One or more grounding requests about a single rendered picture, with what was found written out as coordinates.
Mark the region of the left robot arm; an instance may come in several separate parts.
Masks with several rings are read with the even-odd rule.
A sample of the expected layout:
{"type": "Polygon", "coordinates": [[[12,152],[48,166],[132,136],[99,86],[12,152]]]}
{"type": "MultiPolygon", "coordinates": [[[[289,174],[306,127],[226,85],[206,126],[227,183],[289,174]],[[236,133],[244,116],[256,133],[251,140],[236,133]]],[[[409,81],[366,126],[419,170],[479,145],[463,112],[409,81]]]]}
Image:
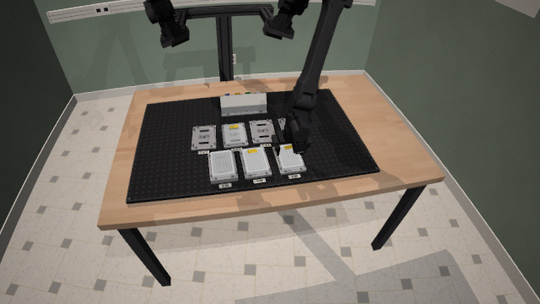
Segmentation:
{"type": "MultiPolygon", "coordinates": [[[[296,14],[301,15],[304,13],[309,4],[308,1],[310,0],[278,0],[278,15],[275,15],[273,20],[267,20],[268,27],[294,35],[291,20],[296,14]]],[[[320,17],[310,44],[305,65],[287,103],[288,110],[286,111],[285,123],[289,128],[284,125],[283,137],[285,142],[292,143],[293,152],[296,155],[302,154],[307,150],[308,143],[306,140],[310,136],[309,131],[311,129],[308,114],[311,114],[311,111],[316,107],[316,98],[318,96],[316,92],[319,87],[321,70],[338,18],[343,8],[352,7],[353,1],[322,0],[320,17]]]]}

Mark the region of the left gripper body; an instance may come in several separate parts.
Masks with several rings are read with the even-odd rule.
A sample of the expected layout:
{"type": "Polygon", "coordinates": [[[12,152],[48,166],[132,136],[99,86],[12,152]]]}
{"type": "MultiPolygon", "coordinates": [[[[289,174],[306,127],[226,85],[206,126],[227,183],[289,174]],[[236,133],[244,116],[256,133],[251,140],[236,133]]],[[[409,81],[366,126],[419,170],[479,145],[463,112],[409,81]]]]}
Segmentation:
{"type": "MultiPolygon", "coordinates": [[[[285,142],[285,140],[284,140],[284,131],[283,130],[278,130],[277,134],[273,134],[272,135],[272,140],[273,140],[273,144],[290,143],[290,142],[285,142]],[[278,138],[279,138],[279,141],[278,141],[278,138]]],[[[307,143],[311,144],[310,137],[307,139],[307,143]]]]}

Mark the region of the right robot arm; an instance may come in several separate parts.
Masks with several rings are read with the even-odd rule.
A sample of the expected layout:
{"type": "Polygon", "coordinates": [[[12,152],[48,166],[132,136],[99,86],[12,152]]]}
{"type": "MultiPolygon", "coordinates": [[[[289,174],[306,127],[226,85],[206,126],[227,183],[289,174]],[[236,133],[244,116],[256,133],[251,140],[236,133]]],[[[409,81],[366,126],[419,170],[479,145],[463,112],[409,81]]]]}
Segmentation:
{"type": "Polygon", "coordinates": [[[186,33],[186,25],[176,21],[174,7],[170,0],[147,0],[143,2],[145,12],[152,24],[159,22],[161,27],[161,44],[171,41],[186,33]],[[184,26],[183,26],[184,25],[184,26]]]}

